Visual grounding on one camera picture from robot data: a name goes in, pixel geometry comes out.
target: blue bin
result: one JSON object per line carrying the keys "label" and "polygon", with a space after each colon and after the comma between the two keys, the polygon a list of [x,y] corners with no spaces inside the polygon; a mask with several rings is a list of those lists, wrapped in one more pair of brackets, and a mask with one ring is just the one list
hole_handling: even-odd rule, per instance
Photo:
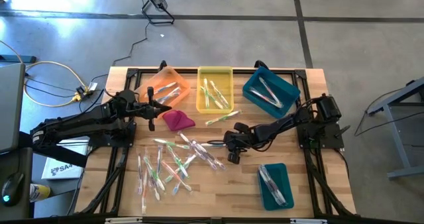
{"label": "blue bin", "polygon": [[270,174],[273,181],[276,183],[281,194],[283,194],[284,199],[287,202],[287,205],[280,206],[274,199],[274,196],[271,194],[268,186],[265,184],[264,179],[259,174],[258,170],[258,179],[259,179],[259,190],[260,197],[262,200],[262,205],[265,210],[281,210],[281,209],[290,209],[294,207],[294,199],[292,194],[292,189],[290,188],[289,176],[287,173],[287,167],[285,164],[265,164],[265,168]]}
{"label": "blue bin", "polygon": [[[250,87],[258,90],[261,94],[266,95],[269,98],[272,96],[268,93],[264,85],[259,81],[259,77],[262,77],[277,98],[283,103],[282,108],[277,108],[275,105],[269,104],[267,101],[258,97],[249,91]],[[296,101],[300,95],[300,90],[294,85],[284,81],[281,77],[277,76],[270,70],[259,67],[258,70],[252,75],[252,77],[243,86],[243,96],[249,99],[251,102],[257,104],[264,111],[268,112],[273,117],[279,119],[282,118],[289,111],[290,107]]]}

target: yellow plastic container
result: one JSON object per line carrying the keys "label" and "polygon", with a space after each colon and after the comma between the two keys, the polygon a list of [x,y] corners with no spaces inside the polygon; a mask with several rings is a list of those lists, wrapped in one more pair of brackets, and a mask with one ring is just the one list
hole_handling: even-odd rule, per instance
{"label": "yellow plastic container", "polygon": [[[213,89],[211,81],[228,101],[229,107],[220,109],[215,102],[209,98],[209,108],[206,108],[205,92],[200,87],[204,86],[204,79],[207,79],[207,89],[209,93],[220,103],[221,100],[217,92]],[[197,97],[196,108],[202,114],[227,114],[234,109],[233,91],[233,68],[232,67],[205,67],[197,69]]]}

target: computer mouse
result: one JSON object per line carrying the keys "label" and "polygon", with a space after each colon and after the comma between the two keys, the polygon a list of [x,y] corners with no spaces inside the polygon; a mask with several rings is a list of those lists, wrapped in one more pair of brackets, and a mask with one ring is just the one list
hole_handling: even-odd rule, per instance
{"label": "computer mouse", "polygon": [[7,207],[16,205],[22,196],[24,174],[15,172],[6,178],[1,189],[1,202]]}

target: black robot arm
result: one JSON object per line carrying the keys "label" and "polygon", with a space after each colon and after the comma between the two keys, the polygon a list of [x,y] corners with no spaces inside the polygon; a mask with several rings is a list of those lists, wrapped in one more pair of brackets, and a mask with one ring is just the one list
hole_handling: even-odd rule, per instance
{"label": "black robot arm", "polygon": [[[310,106],[317,105],[317,114],[311,112]],[[324,131],[326,125],[336,123],[341,117],[341,113],[332,96],[323,94],[321,97],[311,99],[302,104],[294,113],[286,115],[270,124],[256,125],[249,127],[242,123],[236,123],[234,129],[238,131],[227,131],[224,136],[224,143],[229,150],[228,161],[238,164],[240,153],[252,148],[259,152],[267,151],[276,136],[284,131],[298,125],[313,124],[314,129],[305,139],[316,137]]]}
{"label": "black robot arm", "polygon": [[50,148],[61,140],[82,136],[108,136],[110,140],[123,140],[130,135],[134,117],[148,119],[149,129],[154,131],[153,119],[171,107],[152,100],[151,87],[148,88],[148,95],[148,103],[139,103],[133,91],[124,90],[117,92],[108,102],[94,107],[91,111],[46,119],[30,132],[32,145],[39,149]]}

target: concrete floor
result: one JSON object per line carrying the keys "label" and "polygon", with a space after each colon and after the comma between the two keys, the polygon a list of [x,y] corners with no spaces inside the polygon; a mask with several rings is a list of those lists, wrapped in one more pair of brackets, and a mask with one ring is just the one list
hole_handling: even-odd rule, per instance
{"label": "concrete floor", "polygon": [[[167,1],[176,15],[296,16],[293,0]],[[424,0],[300,1],[303,15],[308,17],[424,16]],[[140,0],[13,0],[0,9],[139,14],[141,5]],[[125,19],[3,17],[0,38],[21,54],[70,65],[88,83],[92,77],[107,73],[114,59],[127,55],[131,44],[144,37],[146,24],[145,20]],[[344,141],[357,212],[365,217],[422,222],[424,176],[389,181],[386,173],[401,168],[389,129],[382,127],[354,137],[353,127],[373,99],[423,76],[423,24],[306,22],[305,30],[313,67],[325,70],[329,91],[343,113],[342,125],[352,125]],[[3,47],[0,53],[10,54]],[[148,40],[135,46],[133,57],[117,66],[156,66],[161,60],[172,66],[252,66],[257,59],[271,67],[305,68],[297,22],[178,20],[172,27],[150,26]],[[31,74],[62,87],[78,86],[69,72],[49,65],[35,67]],[[45,102],[64,101],[35,91],[32,94]],[[27,98],[23,109],[29,114],[21,119],[21,130],[26,132],[46,114],[57,117],[79,112],[77,104],[47,108]],[[377,115],[368,118],[364,127],[384,121]],[[63,215],[71,196],[37,203],[36,216]]]}

